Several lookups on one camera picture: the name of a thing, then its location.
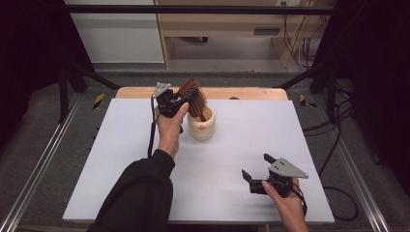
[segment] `orange mark on cup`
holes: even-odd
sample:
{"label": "orange mark on cup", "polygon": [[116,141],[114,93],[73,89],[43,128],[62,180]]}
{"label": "orange mark on cup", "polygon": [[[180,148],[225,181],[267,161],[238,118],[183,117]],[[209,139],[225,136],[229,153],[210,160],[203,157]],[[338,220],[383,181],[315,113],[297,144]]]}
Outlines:
{"label": "orange mark on cup", "polygon": [[203,126],[203,125],[199,126],[200,131],[204,131],[205,129],[206,129],[205,126]]}

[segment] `person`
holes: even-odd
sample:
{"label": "person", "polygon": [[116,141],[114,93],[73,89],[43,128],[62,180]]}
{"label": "person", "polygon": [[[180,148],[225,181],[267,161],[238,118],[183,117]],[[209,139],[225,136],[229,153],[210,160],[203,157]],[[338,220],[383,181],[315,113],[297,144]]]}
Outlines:
{"label": "person", "polygon": [[[108,194],[87,232],[164,232],[172,203],[170,174],[179,150],[180,127],[189,105],[184,103],[173,118],[158,117],[158,149],[150,159],[131,163]],[[264,182],[268,195],[278,207],[284,226],[291,232],[308,231],[301,200],[296,195],[281,198]]]}

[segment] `beige container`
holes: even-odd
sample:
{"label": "beige container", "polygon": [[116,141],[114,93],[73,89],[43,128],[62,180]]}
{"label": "beige container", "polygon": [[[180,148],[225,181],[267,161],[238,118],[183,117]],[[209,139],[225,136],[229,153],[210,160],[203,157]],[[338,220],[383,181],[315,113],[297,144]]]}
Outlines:
{"label": "beige container", "polygon": [[188,132],[190,136],[198,140],[208,139],[214,135],[215,132],[217,115],[214,110],[208,105],[205,105],[203,115],[207,120],[206,122],[202,122],[199,117],[192,118],[188,114]]}

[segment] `black sleeve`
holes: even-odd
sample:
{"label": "black sleeve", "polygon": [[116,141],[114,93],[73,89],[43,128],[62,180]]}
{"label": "black sleeve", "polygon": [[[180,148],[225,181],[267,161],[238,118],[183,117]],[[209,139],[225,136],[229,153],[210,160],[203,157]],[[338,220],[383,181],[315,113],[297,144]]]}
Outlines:
{"label": "black sleeve", "polygon": [[104,200],[87,232],[165,231],[172,203],[174,159],[156,150],[130,164]]}

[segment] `brown hairbrush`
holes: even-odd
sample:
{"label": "brown hairbrush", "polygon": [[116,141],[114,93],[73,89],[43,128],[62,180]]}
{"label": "brown hairbrush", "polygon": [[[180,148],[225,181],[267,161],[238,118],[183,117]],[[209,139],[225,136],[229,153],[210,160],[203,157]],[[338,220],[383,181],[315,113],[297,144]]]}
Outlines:
{"label": "brown hairbrush", "polygon": [[203,111],[206,104],[206,97],[199,86],[199,81],[191,78],[187,80],[179,89],[178,96],[184,98],[191,95],[188,113],[192,118],[199,117],[202,122],[206,122]]}

